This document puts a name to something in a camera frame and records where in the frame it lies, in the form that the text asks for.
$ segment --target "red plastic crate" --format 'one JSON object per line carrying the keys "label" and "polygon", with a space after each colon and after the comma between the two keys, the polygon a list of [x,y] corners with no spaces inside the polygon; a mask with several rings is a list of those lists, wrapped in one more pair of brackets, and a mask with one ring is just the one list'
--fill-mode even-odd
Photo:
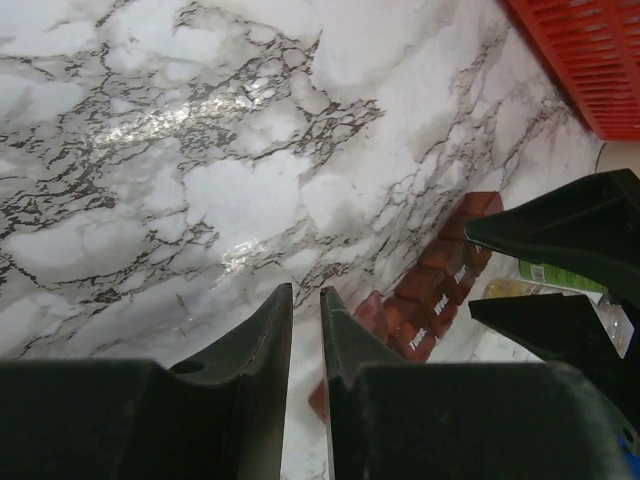
{"label": "red plastic crate", "polygon": [[503,0],[590,127],[640,140],[640,0]]}

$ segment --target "white marble countertop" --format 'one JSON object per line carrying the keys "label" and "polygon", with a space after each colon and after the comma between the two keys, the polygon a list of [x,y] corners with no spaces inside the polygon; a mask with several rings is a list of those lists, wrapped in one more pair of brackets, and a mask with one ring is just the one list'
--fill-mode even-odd
{"label": "white marble countertop", "polygon": [[[292,282],[289,479],[326,476],[320,287],[389,292],[465,192],[600,145],[495,0],[0,5],[0,354],[170,365]],[[434,359],[502,348],[457,323]]]}

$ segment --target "red plastic basket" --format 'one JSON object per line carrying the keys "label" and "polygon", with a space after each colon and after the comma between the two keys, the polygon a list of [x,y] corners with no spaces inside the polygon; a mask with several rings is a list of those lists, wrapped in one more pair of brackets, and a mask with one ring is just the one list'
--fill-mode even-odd
{"label": "red plastic basket", "polygon": [[591,128],[640,140],[640,0],[504,0]]}

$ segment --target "black plastic part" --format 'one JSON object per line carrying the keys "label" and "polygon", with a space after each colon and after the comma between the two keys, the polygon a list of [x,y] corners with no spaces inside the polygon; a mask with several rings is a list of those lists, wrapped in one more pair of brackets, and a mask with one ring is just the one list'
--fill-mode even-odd
{"label": "black plastic part", "polygon": [[640,180],[631,170],[589,175],[471,220],[465,232],[491,250],[590,278],[640,308]]}
{"label": "black plastic part", "polygon": [[291,285],[166,371],[150,360],[0,362],[0,478],[279,479]]}
{"label": "black plastic part", "polygon": [[621,359],[584,295],[533,295],[469,302],[471,316],[545,361],[579,369],[611,402],[611,420],[630,450],[640,447],[640,363]]}
{"label": "black plastic part", "polygon": [[564,364],[409,364],[323,290],[336,480],[630,479],[600,395]]}

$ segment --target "green can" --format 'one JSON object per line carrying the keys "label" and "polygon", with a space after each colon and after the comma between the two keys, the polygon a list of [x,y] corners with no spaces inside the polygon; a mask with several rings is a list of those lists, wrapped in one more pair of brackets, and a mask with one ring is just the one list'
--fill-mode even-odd
{"label": "green can", "polygon": [[520,276],[529,280],[557,287],[567,287],[585,292],[605,293],[606,288],[577,273],[568,272],[562,268],[547,265],[546,263],[530,263],[519,261]]}

